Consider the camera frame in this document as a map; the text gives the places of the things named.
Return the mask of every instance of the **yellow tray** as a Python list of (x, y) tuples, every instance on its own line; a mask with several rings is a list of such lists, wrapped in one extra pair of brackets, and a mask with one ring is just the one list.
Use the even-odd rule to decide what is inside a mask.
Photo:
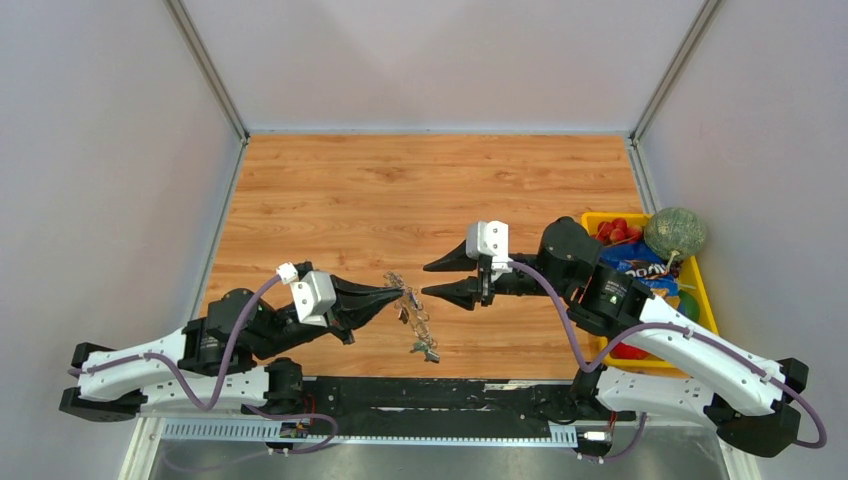
[[(650, 215), (644, 213), (587, 212), (580, 218), (580, 224), (583, 225), (583, 228), (585, 228), (590, 234), (595, 234), (598, 232), (599, 223), (605, 220), (611, 222), (613, 219), (619, 217), (627, 220), (627, 225), (639, 225), (641, 227), (647, 225), (648, 219), (651, 218)], [(710, 308), (710, 301), (707, 299), (707, 291), (704, 288), (704, 281), (701, 278), (701, 270), (698, 268), (698, 261), (695, 260), (695, 257), (689, 257), (683, 261), (683, 268), (681, 269), (680, 277), (677, 280), (682, 284), (695, 287), (694, 290), (691, 288), (684, 289), (683, 287), (681, 287), (681, 289), (684, 289), (686, 292), (695, 297), (695, 300), (698, 302), (698, 306), (701, 308), (701, 316), (698, 319), (698, 324), (718, 335), (718, 327), (715, 324), (713, 309)], [(596, 338), (598, 341), (598, 350), (607, 346), (608, 342), (606, 338)], [(639, 368), (674, 368), (672, 364), (653, 355), (645, 358), (644, 360), (625, 360), (622, 358), (613, 358), (611, 355), (607, 355), (604, 359), (604, 363), (611, 367), (626, 368), (628, 370)]]

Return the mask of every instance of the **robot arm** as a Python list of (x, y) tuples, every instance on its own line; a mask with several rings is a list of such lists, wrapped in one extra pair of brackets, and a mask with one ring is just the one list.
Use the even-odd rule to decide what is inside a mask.
[[(579, 372), (573, 393), (592, 397), (611, 411), (668, 415), (716, 428), (731, 445), (760, 456), (774, 456), (796, 440), (800, 413), (769, 379), (800, 393), (806, 386), (806, 365), (791, 358), (775, 362), (753, 355), (687, 319), (638, 280), (600, 263), (600, 242), (569, 217), (545, 229), (535, 255), (508, 253), (508, 231), (501, 222), (478, 222), (469, 227), (464, 242), (424, 270), (476, 271), (476, 276), (426, 287), (422, 293), (467, 310), (477, 303), (491, 305), (496, 294), (547, 295), (522, 266), (530, 267), (565, 300), (568, 316), (577, 327), (614, 339), (625, 330), (642, 326), (627, 343), (693, 377), (662, 378), (600, 366)], [(664, 328), (669, 324), (679, 328)], [(727, 353), (696, 338), (706, 338), (741, 355), (766, 375), (752, 373)]]
[[(77, 385), (64, 391), (59, 409), (98, 422), (127, 420), (140, 411), (194, 410), (196, 402), (175, 380), (170, 363), (198, 398), (217, 399), (210, 401), (215, 409), (265, 404), (290, 411), (292, 405), (279, 404), (300, 400), (299, 392), (288, 391), (300, 384), (300, 366), (279, 359), (263, 368), (254, 357), (268, 359), (328, 333), (353, 343), (353, 330), (403, 294), (398, 288), (348, 282), (313, 270), (309, 262), (281, 265), (277, 273), (293, 297), (281, 309), (252, 298), (250, 290), (236, 289), (210, 303), (206, 317), (152, 342), (118, 351), (77, 345), (71, 361)], [(237, 328), (240, 312), (251, 301), (255, 304)], [(234, 346), (227, 356), (231, 337)], [(219, 381), (222, 363), (226, 375)]]

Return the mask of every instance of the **white bracket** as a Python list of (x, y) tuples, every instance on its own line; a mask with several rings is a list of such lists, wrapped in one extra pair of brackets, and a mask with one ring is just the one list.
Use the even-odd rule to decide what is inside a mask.
[(783, 396), (778, 387), (761, 382), (761, 378), (750, 369), (716, 348), (691, 338), (691, 333), (715, 339), (782, 382), (785, 377), (780, 373), (777, 362), (754, 355), (722, 339), (678, 313), (659, 297), (645, 302), (639, 320), (643, 323), (673, 324), (686, 328), (688, 332), (643, 330), (627, 337), (628, 345), (653, 353), (697, 378), (743, 415), (773, 413), (772, 402)]
[(289, 284), (292, 289), (298, 322), (326, 327), (324, 315), (336, 303), (336, 291), (330, 274), (313, 270), (303, 280)]
[[(158, 353), (177, 363), (185, 355), (185, 335), (183, 335), (182, 329), (158, 340), (135, 347), (114, 352), (92, 352), (83, 363), (82, 370), (87, 371), (91, 367), (112, 360), (141, 356), (145, 353)], [(186, 377), (202, 377), (202, 375), (194, 372), (181, 371)], [(170, 379), (173, 379), (173, 374), (162, 362), (143, 359), (116, 365), (97, 373), (84, 373), (80, 375), (77, 385), (80, 387), (80, 398), (109, 402), (121, 398), (127, 392), (144, 388), (147, 385), (166, 382)]]
[(498, 221), (471, 224), (465, 238), (465, 254), (474, 260), (480, 255), (492, 257), (492, 281), (511, 272), (507, 266), (512, 260), (509, 258), (509, 225)]
[[(203, 402), (207, 402), (212, 397), (217, 380), (217, 376), (187, 379), (191, 390)], [(265, 372), (265, 367), (259, 366), (244, 373), (227, 375), (224, 377), (224, 386), (213, 410), (237, 412), (242, 404), (262, 405), (266, 402), (262, 396), (267, 391), (268, 373)], [(142, 412), (162, 414), (177, 411), (197, 412), (197, 407), (191, 403), (173, 377), (167, 382), (144, 387), (142, 393), (147, 396), (147, 402), (141, 406)]]
[(601, 373), (597, 388), (598, 401), (611, 411), (646, 412), (715, 429), (704, 414), (704, 407), (713, 401), (713, 391), (698, 380), (641, 375), (610, 367)]

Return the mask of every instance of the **red strawberry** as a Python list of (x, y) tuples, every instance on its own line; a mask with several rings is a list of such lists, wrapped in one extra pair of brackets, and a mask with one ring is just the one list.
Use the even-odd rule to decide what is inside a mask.
[(634, 242), (642, 240), (642, 227), (638, 225), (627, 227), (624, 233), (627, 235), (628, 240), (633, 240)]
[(597, 239), (601, 242), (609, 240), (609, 234), (612, 233), (612, 224), (609, 222), (601, 222), (598, 224)]
[(622, 231), (627, 230), (627, 220), (618, 217), (612, 221), (612, 228), (620, 228)]
[(610, 233), (610, 242), (612, 244), (621, 243), (627, 238), (627, 234), (624, 233), (624, 230), (620, 228), (616, 228)]

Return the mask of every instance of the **green melon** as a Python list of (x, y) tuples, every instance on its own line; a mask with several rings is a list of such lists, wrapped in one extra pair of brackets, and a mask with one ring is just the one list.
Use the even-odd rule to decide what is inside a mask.
[(695, 255), (707, 240), (707, 226), (685, 208), (665, 208), (645, 227), (645, 243), (663, 260), (683, 260)]

